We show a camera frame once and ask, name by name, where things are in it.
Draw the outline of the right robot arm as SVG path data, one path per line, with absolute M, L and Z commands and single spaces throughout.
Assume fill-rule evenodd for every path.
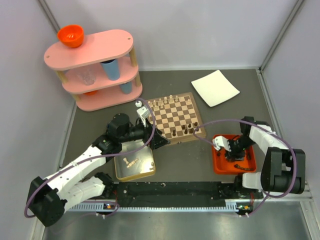
M 241 180 L 233 185 L 233 192 L 245 198 L 252 191 L 302 194 L 305 190 L 306 154 L 301 149 L 287 146 L 272 131 L 265 121 L 257 121 L 246 116 L 240 121 L 241 135 L 237 139 L 216 137 L 217 149 L 225 150 L 224 156 L 230 162 L 243 160 L 245 150 L 257 145 L 264 153 L 262 170 L 243 173 Z

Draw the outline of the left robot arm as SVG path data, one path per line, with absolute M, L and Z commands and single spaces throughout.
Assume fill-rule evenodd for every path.
M 122 144 L 141 140 L 143 147 L 156 150 L 170 143 L 148 119 L 130 122 L 125 113 L 116 114 L 99 136 L 77 159 L 45 178 L 36 177 L 30 183 L 26 211 L 31 211 L 45 227 L 54 225 L 73 206 L 90 198 L 109 198 L 113 181 L 105 173 L 83 179 L 115 156 L 121 156 Z

